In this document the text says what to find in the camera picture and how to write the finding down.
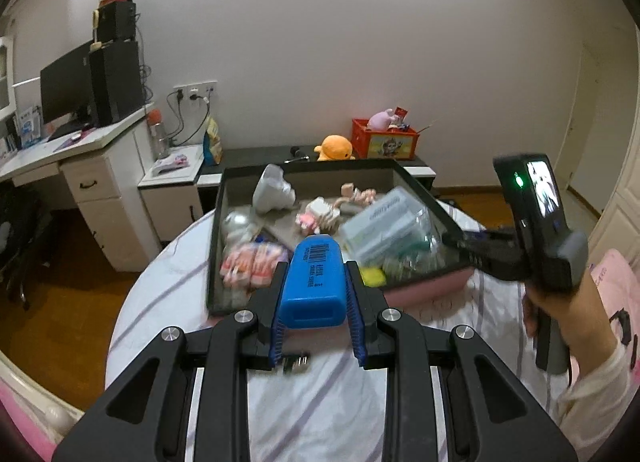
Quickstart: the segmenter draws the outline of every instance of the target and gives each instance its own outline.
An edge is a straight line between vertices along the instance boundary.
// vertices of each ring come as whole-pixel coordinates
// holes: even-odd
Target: white sleeve
[[[629,364],[619,344],[599,368],[565,390],[558,399],[559,426],[581,461],[603,444],[626,411],[630,399]]]

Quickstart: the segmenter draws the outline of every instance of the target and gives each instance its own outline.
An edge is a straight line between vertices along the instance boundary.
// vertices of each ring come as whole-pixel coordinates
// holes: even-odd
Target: white wall
[[[598,211],[604,211],[616,186],[638,98],[638,53],[600,63],[593,126],[570,185]]]
[[[562,0],[135,1],[170,128],[173,86],[217,79],[228,148],[348,136],[352,117],[400,105],[414,127],[438,120],[418,144],[438,185],[496,184],[501,153],[558,154],[580,54]],[[16,81],[89,39],[96,3],[22,0]]]

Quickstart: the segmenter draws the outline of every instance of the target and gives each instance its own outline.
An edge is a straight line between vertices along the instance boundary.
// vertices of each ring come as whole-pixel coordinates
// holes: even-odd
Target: human hand
[[[585,376],[612,355],[617,340],[611,330],[598,289],[589,272],[572,294],[548,294],[528,283],[522,299],[524,325],[529,337],[538,332],[537,308],[558,321],[564,342]]]

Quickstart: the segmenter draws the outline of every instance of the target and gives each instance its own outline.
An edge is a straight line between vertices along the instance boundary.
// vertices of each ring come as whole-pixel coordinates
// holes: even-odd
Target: baseboard
[[[571,193],[574,197],[576,197],[580,201],[580,203],[589,210],[589,213],[592,213],[597,219],[599,219],[602,216],[602,213],[600,213],[600,211],[598,211],[595,207],[593,207],[591,204],[589,204],[589,202],[587,202],[587,199],[585,197],[583,197],[580,193],[578,193],[571,186],[571,184],[569,184],[566,187],[566,190],[569,193]]]
[[[471,195],[483,193],[502,193],[502,186],[451,186],[437,187],[438,192],[443,196],[449,195]]]

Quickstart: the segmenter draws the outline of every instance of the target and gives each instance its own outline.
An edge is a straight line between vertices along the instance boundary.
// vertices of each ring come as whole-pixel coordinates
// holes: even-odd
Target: black-rimmed box
[[[394,160],[363,159],[322,162],[292,162],[279,164],[284,170],[284,179],[296,191],[296,199],[310,201],[316,197],[337,197],[343,184],[353,183],[361,189],[373,188],[385,194],[401,186],[421,201],[428,209],[435,236],[448,232],[452,237],[462,238],[462,230],[440,203],[406,170]],[[209,281],[207,308],[210,315],[226,315],[243,308],[246,300],[235,298],[239,289],[225,288],[220,277],[224,240],[221,226],[232,210],[247,209],[252,203],[254,190],[263,166],[226,168],[216,201],[209,254]],[[293,214],[303,211],[287,210]],[[409,279],[388,282],[381,289],[389,304],[407,306],[420,299],[431,299],[462,288],[472,274],[465,253],[440,244],[444,255],[437,268],[416,274]]]

